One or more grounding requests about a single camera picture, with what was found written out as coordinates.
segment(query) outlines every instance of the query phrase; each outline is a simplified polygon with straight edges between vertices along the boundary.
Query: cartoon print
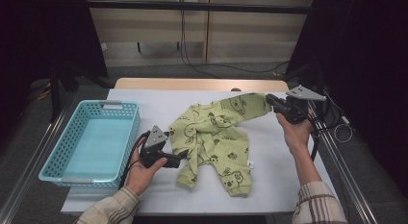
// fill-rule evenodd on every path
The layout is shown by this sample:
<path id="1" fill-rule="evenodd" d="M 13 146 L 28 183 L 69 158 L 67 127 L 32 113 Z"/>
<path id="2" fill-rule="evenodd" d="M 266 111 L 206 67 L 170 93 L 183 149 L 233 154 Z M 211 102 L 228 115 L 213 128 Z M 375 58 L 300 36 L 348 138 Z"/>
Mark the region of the cartoon print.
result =
<path id="1" fill-rule="evenodd" d="M 231 180 L 228 180 L 227 182 L 224 182 L 224 185 L 227 188 L 234 188 L 234 187 L 239 187 L 240 184 L 243 182 L 243 175 L 240 171 L 234 171 L 231 172 L 231 169 L 226 167 L 222 175 L 219 175 L 221 178 L 225 178 L 228 176 L 234 176 L 231 177 Z"/>
<path id="2" fill-rule="evenodd" d="M 176 130 L 173 127 L 170 127 L 169 132 L 170 132 L 170 135 L 173 136 Z"/>
<path id="3" fill-rule="evenodd" d="M 218 163 L 218 156 L 217 156 L 217 155 L 212 155 L 212 156 L 210 157 L 210 160 L 211 160 L 211 162 L 213 162 L 213 163 Z"/>
<path id="4" fill-rule="evenodd" d="M 194 177 L 191 178 L 191 181 L 194 182 L 194 183 L 197 182 L 197 175 L 196 174 L 194 174 Z"/>
<path id="5" fill-rule="evenodd" d="M 195 106 L 193 106 L 193 107 L 191 107 L 191 108 L 192 108 L 194 111 L 195 111 L 195 109 L 199 109 L 199 110 L 210 110 L 210 109 L 213 108 L 213 105 L 214 105 L 214 102 L 212 102 L 212 103 L 210 103 L 210 104 L 207 104 L 207 105 L 198 104 L 198 105 L 195 105 Z"/>
<path id="6" fill-rule="evenodd" d="M 198 140 L 195 144 L 195 148 L 198 148 L 198 151 L 204 149 L 204 141 Z"/>
<path id="7" fill-rule="evenodd" d="M 194 119 L 196 119 L 199 115 L 200 115 L 200 112 L 192 111 L 192 116 L 194 117 Z"/>
<path id="8" fill-rule="evenodd" d="M 234 137 L 222 137 L 221 139 L 236 140 Z"/>
<path id="9" fill-rule="evenodd" d="M 232 108 L 234 109 L 234 111 L 236 111 L 237 113 L 243 115 L 245 114 L 245 107 L 246 106 L 246 102 L 244 100 L 241 99 L 240 96 L 238 97 L 233 97 L 229 99 Z"/>
<path id="10" fill-rule="evenodd" d="M 197 138 L 197 131 L 193 127 L 193 123 L 186 126 L 184 129 L 184 135 L 187 137 L 185 144 L 192 144 L 194 140 Z"/>
<path id="11" fill-rule="evenodd" d="M 211 119 L 211 123 L 219 128 L 228 128 L 232 125 L 229 119 L 225 119 L 225 115 L 215 116 L 212 112 L 210 112 L 208 113 L 208 116 Z"/>
<path id="12" fill-rule="evenodd" d="M 234 152 L 231 152 L 229 155 L 227 155 L 228 159 L 230 160 L 236 160 L 238 155 L 235 154 Z"/>
<path id="13" fill-rule="evenodd" d="M 191 108 L 191 110 L 192 111 L 196 111 L 196 110 L 199 110 L 200 108 L 200 105 L 199 104 L 196 104 L 196 105 L 192 105 L 192 106 L 190 106 L 190 108 Z"/>
<path id="14" fill-rule="evenodd" d="M 180 116 L 179 118 L 177 118 L 177 120 L 190 120 L 190 119 L 186 116 Z"/>
<path id="15" fill-rule="evenodd" d="M 201 155 L 197 155 L 197 157 L 198 157 L 198 166 L 210 164 L 212 162 L 211 159 L 204 160 L 204 158 Z"/>

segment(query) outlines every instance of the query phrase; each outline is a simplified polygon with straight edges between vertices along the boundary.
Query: green baby clothing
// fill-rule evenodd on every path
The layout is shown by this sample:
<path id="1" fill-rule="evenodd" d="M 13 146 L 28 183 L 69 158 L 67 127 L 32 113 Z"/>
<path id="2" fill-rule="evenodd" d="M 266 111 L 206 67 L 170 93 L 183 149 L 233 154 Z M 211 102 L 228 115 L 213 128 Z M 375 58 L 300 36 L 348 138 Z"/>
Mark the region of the green baby clothing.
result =
<path id="1" fill-rule="evenodd" d="M 177 182 L 194 187 L 198 166 L 212 164 L 230 195 L 249 193 L 248 137 L 234 125 L 270 111 L 263 93 L 190 106 L 169 127 L 173 153 L 189 150 Z"/>

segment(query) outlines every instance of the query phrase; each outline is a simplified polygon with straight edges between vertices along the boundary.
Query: blue plastic basket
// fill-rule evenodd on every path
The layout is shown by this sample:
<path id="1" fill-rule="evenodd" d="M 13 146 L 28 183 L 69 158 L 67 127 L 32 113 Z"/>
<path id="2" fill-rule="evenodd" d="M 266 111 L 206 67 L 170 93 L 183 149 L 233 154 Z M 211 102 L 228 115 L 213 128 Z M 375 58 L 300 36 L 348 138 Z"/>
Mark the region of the blue plastic basket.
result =
<path id="1" fill-rule="evenodd" d="M 82 101 L 39 179 L 61 187 L 118 187 L 139 125 L 136 102 Z"/>

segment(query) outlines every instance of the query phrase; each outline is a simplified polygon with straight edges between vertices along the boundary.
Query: garment sleeve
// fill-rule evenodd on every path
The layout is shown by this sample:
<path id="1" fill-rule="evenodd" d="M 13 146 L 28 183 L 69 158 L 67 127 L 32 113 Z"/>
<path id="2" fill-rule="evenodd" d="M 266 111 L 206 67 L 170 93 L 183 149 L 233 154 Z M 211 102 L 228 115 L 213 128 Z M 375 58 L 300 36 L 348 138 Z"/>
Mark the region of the garment sleeve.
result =
<path id="1" fill-rule="evenodd" d="M 298 192 L 293 223 L 347 223 L 342 205 L 324 182 L 312 182 Z"/>
<path id="2" fill-rule="evenodd" d="M 121 188 L 88 208 L 76 221 L 78 224 L 132 223 L 139 209 L 140 198 L 130 188 Z"/>

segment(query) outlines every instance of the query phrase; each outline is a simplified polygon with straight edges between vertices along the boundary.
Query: metal frame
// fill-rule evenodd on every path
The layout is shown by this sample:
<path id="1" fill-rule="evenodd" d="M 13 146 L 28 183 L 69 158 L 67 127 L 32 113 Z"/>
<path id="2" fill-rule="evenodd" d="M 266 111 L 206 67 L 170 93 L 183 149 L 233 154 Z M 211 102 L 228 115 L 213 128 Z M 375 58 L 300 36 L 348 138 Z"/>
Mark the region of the metal frame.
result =
<path id="1" fill-rule="evenodd" d="M 13 190 L 10 192 L 9 196 L 4 202 L 4 205 L 0 209 L 1 224 L 12 223 L 13 218 L 17 213 L 17 209 L 23 201 L 31 182 L 34 179 L 34 175 L 40 170 L 40 164 L 44 162 L 46 158 L 45 153 L 52 148 L 51 144 L 65 120 L 67 108 L 69 108 L 69 105 L 72 103 L 74 95 L 75 92 L 70 92 L 68 94 L 62 111 L 56 117 L 55 121 L 48 125 L 47 131 L 39 142 L 36 152 L 26 165 L 26 168 L 20 175 L 17 183 L 13 187 Z"/>
<path id="2" fill-rule="evenodd" d="M 319 132 L 319 137 L 320 139 L 323 140 L 330 157 L 333 160 L 333 163 L 336 165 L 336 168 L 339 170 L 341 179 L 351 197 L 353 200 L 353 203 L 357 209 L 357 212 L 360 214 L 362 220 L 366 224 L 377 224 L 377 220 L 375 219 L 375 216 L 372 212 L 372 209 L 370 207 L 369 202 L 367 201 L 366 197 L 360 190 L 360 188 L 357 186 L 356 181 L 354 180 L 354 177 L 352 176 L 350 170 L 347 167 L 347 164 L 344 161 L 344 158 L 342 157 L 342 153 L 340 153 L 340 150 L 336 144 L 336 141 L 334 141 L 334 138 L 331 136 L 330 132 L 327 130 L 327 126 L 324 122 L 320 121 L 318 119 L 318 115 L 316 113 L 317 111 L 317 106 L 315 102 L 309 101 L 309 107 L 312 109 L 312 117 L 316 120 L 316 126 L 318 129 L 321 131 Z"/>

